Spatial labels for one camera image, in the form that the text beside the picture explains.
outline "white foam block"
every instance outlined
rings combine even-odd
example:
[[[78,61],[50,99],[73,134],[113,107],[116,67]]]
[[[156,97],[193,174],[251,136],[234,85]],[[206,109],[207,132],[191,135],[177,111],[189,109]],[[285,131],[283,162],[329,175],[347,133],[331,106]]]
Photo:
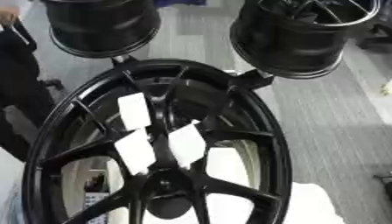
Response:
[[[127,165],[130,173],[136,175],[147,171],[157,159],[144,129],[139,129],[115,142],[115,148]]]
[[[137,130],[151,125],[150,113],[143,93],[118,98],[118,108],[127,130]]]
[[[186,167],[203,158],[206,141],[193,124],[169,134],[171,152],[180,166]]]

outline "black wheel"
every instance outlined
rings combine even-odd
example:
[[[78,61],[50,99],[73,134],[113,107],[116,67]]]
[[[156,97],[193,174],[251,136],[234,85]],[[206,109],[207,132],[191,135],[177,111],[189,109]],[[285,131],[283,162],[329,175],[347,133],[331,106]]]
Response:
[[[282,223],[291,194],[284,135],[257,95],[231,80],[197,62],[160,59],[119,65],[79,88],[52,112],[32,147],[23,183],[26,223],[87,223],[128,208],[129,223],[136,224],[145,223],[147,211],[171,219],[192,207],[198,222],[207,224],[211,211],[206,197],[216,193],[250,201],[254,208],[246,223]],[[148,173],[131,175],[114,142],[129,134],[117,98],[136,92],[143,92],[149,105],[152,125],[147,132],[157,162]],[[205,156],[186,169],[171,159],[167,136],[193,120],[200,121],[196,127],[207,148]],[[238,152],[249,185],[209,175],[210,150],[222,145]],[[83,184],[69,177],[101,170],[108,161],[117,165],[122,185],[93,206],[82,207],[75,195],[82,195]],[[72,197],[79,202],[70,201]],[[167,207],[180,212],[163,209]]]
[[[368,21],[380,0],[246,0],[231,27],[250,65],[290,79],[329,74],[342,60],[350,26]]]

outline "wheel spoke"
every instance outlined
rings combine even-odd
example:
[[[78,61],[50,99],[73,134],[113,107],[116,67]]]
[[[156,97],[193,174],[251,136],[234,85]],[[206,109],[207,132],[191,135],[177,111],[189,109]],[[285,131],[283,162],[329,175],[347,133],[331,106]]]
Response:
[[[211,178],[203,175],[202,183],[205,185],[206,193],[221,193],[242,197],[254,202],[255,207],[271,209],[280,201],[280,197],[268,192],[259,192],[243,185]]]
[[[138,198],[138,195],[129,203],[129,224],[142,224],[146,202]]]
[[[95,203],[94,205],[86,208],[85,210],[77,213],[69,220],[62,222],[62,224],[81,224],[87,223],[92,219],[99,217],[102,214],[106,214],[119,207],[126,207],[127,199],[124,196],[123,190],[109,195],[107,198]]]
[[[293,18],[297,18],[298,16],[300,16],[301,13],[303,13],[304,10],[309,6],[309,4],[312,4],[312,2],[313,2],[312,0],[306,0],[306,1],[304,1],[300,6],[298,6],[298,7],[295,9],[294,13],[292,13],[292,17],[293,17]]]
[[[267,131],[247,131],[241,129],[207,129],[204,134],[213,140],[252,140],[270,144],[274,135]]]
[[[330,10],[326,5],[324,5],[323,3],[321,3],[318,0],[315,0],[314,3],[316,4],[316,6],[318,6],[321,10],[325,11],[326,13],[328,13],[328,15],[333,18],[333,20],[335,20],[337,23],[341,24],[343,23],[341,21],[341,19],[332,11]]]
[[[199,224],[210,224],[210,215],[207,207],[207,197],[201,192],[197,191],[191,198],[194,211],[198,217]]]
[[[109,156],[109,151],[114,151],[115,149],[114,143],[111,140],[101,139],[61,152],[54,157],[43,159],[41,165],[45,168],[60,168],[83,158]]]
[[[215,129],[219,116],[223,113],[223,110],[230,102],[230,95],[237,89],[237,86],[231,86],[224,97],[224,99],[218,102],[218,105],[211,109],[210,113],[207,114],[206,118],[202,121],[203,125],[209,129]]]
[[[354,0],[344,0],[344,1],[347,2],[348,4],[355,6],[355,8],[365,13],[366,15],[369,14],[369,12],[365,8],[363,8],[360,4],[356,3]]]
[[[93,113],[93,111],[91,111],[91,109],[88,108],[88,106],[84,104],[80,99],[73,100],[73,105],[79,107],[79,109],[81,109],[86,115],[88,115],[103,135],[107,135],[110,132],[115,132],[105,122],[100,121]]]
[[[184,77],[184,74],[189,70],[188,66],[182,66],[180,68],[179,73],[176,75],[176,78],[170,83],[169,87],[166,90],[166,93],[164,93],[164,99],[168,101],[170,98],[172,98],[172,94],[174,90],[176,89],[176,86],[179,84],[179,81]]]

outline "white cloth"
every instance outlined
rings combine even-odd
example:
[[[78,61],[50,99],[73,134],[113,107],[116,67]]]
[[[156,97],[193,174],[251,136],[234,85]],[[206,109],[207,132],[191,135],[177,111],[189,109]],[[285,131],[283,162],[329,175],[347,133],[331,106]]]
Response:
[[[284,224],[345,224],[326,191],[319,185],[293,183]]]

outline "floor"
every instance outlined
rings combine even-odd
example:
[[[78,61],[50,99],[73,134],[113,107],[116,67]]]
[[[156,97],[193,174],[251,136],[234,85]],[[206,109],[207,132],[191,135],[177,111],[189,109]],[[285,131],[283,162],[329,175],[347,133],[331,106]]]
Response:
[[[207,7],[161,9],[160,33],[134,55],[247,71],[252,67],[228,41],[228,27],[240,5],[238,0],[208,0]],[[25,24],[38,41],[43,79],[60,78],[72,91],[110,68],[107,59],[79,59],[58,50],[49,39],[40,3],[33,5]],[[257,91],[286,134],[294,180],[324,187],[347,224],[392,221],[382,185],[372,179],[375,173],[392,171],[392,96],[379,94],[380,86],[392,79],[391,59],[391,52],[365,52],[350,39],[343,63],[330,75],[316,80],[276,79],[272,87]]]

